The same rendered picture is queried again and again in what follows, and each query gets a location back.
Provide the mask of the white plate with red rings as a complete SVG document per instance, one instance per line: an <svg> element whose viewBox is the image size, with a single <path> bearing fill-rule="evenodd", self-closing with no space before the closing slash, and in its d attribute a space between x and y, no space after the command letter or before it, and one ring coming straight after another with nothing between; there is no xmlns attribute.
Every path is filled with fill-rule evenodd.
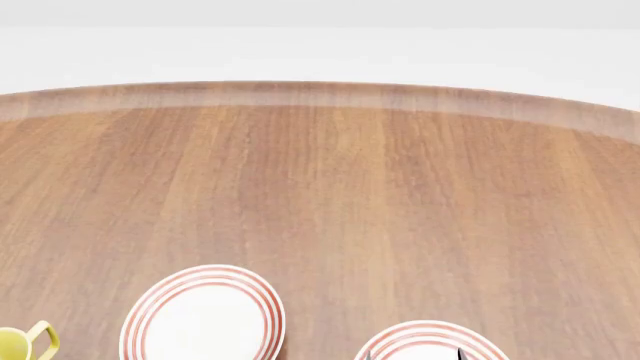
<svg viewBox="0 0 640 360"><path fill-rule="evenodd" d="M510 360L484 336L464 326L439 320L413 320L390 326L374 335L353 360Z"/></svg>
<svg viewBox="0 0 640 360"><path fill-rule="evenodd" d="M277 360L285 335L285 308L268 281L238 266L194 266L137 300L119 359Z"/></svg>

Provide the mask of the yellow mug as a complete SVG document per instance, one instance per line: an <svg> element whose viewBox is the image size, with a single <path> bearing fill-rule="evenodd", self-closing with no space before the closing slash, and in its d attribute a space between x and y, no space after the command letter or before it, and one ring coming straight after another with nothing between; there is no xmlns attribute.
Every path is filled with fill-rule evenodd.
<svg viewBox="0 0 640 360"><path fill-rule="evenodd" d="M33 343L42 333L49 336L50 345L41 355L37 355ZM0 327L0 360L52 360L59 349L57 332L47 321L40 320L27 332Z"/></svg>

